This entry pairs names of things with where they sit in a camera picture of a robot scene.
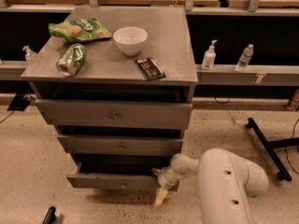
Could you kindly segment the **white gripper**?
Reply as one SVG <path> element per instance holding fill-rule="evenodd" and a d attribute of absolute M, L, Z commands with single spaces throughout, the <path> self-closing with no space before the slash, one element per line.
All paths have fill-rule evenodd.
<path fill-rule="evenodd" d="M 160 206 L 168 194 L 167 189 L 171 189 L 178 182 L 177 173 L 170 167 L 160 169 L 152 168 L 151 171 L 158 176 L 158 184 L 161 188 L 156 189 L 155 205 Z"/>

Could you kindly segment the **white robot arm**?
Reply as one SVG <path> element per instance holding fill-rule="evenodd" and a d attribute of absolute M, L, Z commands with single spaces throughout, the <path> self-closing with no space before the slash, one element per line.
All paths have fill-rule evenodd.
<path fill-rule="evenodd" d="M 268 189 L 264 169 L 221 148 L 204 152 L 199 160 L 176 154 L 163 169 L 152 171 L 158 179 L 155 203 L 188 175 L 197 175 L 203 224 L 254 224 L 249 199 Z"/>

